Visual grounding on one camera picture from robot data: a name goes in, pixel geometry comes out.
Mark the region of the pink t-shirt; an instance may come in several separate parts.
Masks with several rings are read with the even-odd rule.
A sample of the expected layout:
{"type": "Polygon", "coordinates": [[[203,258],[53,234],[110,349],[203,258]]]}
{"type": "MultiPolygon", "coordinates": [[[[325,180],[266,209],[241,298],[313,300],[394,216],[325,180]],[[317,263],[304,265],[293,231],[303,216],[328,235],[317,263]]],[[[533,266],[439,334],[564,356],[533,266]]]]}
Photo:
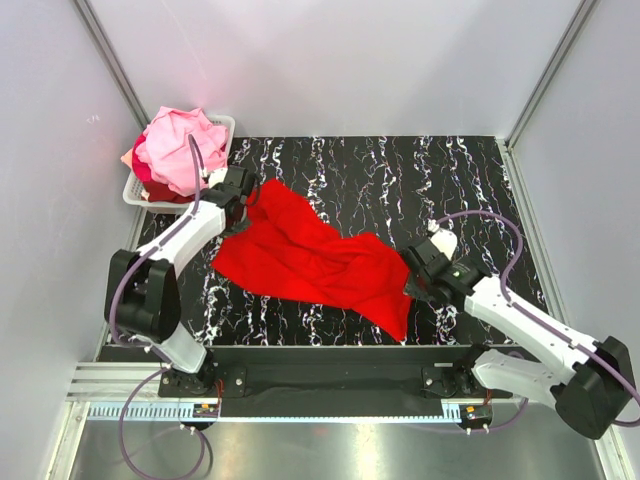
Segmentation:
{"type": "Polygon", "coordinates": [[[146,141],[135,152],[151,168],[152,179],[184,197],[195,194],[198,168],[212,171],[227,165],[228,130],[213,124],[200,108],[163,106],[142,133],[146,141]]]}

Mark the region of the red t-shirt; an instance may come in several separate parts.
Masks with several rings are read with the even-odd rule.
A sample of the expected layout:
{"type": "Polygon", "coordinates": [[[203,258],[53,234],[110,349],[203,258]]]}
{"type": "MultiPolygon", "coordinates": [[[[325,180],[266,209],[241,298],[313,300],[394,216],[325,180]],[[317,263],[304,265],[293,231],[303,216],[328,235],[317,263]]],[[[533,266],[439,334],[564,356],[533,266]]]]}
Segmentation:
{"type": "Polygon", "coordinates": [[[249,228],[222,241],[213,269],[261,296],[353,310],[405,339],[409,269],[372,233],[344,237],[307,199],[276,179],[248,209],[249,228]]]}

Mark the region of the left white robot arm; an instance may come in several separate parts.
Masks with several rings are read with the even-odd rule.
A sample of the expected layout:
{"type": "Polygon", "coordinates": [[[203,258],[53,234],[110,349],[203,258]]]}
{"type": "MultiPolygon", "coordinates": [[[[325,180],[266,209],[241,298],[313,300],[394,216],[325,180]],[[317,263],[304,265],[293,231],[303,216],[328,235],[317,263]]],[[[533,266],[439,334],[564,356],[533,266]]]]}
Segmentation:
{"type": "Polygon", "coordinates": [[[196,396],[214,388],[216,372],[212,355],[181,323],[178,279],[210,241],[249,226],[247,202],[257,189],[253,172],[219,169],[162,234],[134,251],[120,249],[110,260],[104,315],[112,340],[156,353],[196,396]]]}

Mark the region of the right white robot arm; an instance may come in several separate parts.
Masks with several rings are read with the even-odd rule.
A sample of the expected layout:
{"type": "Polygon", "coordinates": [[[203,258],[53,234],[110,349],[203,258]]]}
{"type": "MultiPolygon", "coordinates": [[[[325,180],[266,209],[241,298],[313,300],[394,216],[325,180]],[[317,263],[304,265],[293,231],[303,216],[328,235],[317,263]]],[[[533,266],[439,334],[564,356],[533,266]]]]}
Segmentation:
{"type": "Polygon", "coordinates": [[[501,390],[553,409],[576,433],[601,438],[636,394],[628,348],[599,342],[558,322],[503,288],[499,277],[469,259],[451,260],[431,240],[400,252],[409,269],[406,293],[475,317],[523,347],[525,360],[475,344],[450,369],[463,395],[501,390]]]}

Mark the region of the white plastic laundry basket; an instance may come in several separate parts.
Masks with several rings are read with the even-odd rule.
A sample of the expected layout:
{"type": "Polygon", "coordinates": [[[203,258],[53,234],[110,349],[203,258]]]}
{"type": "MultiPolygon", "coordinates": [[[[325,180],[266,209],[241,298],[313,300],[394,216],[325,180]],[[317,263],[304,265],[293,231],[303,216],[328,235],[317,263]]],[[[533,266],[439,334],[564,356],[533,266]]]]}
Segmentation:
{"type": "MultiPolygon", "coordinates": [[[[228,140],[225,144],[225,155],[230,156],[231,144],[234,138],[236,121],[229,115],[206,113],[207,118],[215,125],[224,125],[228,130],[228,140]]],[[[126,204],[141,207],[152,214],[182,214],[187,204],[171,203],[171,202],[148,202],[143,199],[143,184],[131,172],[125,183],[122,198],[126,204]]]]}

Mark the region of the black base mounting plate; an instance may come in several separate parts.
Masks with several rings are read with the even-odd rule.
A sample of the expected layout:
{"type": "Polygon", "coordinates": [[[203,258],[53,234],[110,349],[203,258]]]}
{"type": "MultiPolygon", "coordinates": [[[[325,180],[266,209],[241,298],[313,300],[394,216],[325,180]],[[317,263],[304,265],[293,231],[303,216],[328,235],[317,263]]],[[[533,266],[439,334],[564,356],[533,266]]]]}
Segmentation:
{"type": "Polygon", "coordinates": [[[216,347],[209,381],[162,376],[162,397],[219,398],[223,418],[268,421],[376,421],[441,413],[427,390],[428,369],[453,364],[467,346],[216,347]]]}

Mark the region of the peach garment in basket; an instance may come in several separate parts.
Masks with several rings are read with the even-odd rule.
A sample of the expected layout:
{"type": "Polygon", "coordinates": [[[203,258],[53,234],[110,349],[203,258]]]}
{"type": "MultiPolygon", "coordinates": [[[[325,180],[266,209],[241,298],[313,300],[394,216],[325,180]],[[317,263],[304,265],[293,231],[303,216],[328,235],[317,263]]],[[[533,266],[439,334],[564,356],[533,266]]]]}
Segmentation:
{"type": "Polygon", "coordinates": [[[130,170],[133,169],[133,150],[130,149],[124,155],[121,156],[121,162],[125,164],[130,170]]]}

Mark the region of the aluminium frame rail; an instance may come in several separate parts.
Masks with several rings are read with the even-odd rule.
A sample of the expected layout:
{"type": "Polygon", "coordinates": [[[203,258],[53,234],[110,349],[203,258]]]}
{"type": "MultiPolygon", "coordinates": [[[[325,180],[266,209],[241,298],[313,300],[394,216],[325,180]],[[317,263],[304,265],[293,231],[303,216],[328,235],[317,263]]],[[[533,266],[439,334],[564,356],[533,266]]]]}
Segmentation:
{"type": "Polygon", "coordinates": [[[65,400],[124,401],[143,380],[160,371],[157,363],[78,363],[65,400]]]}

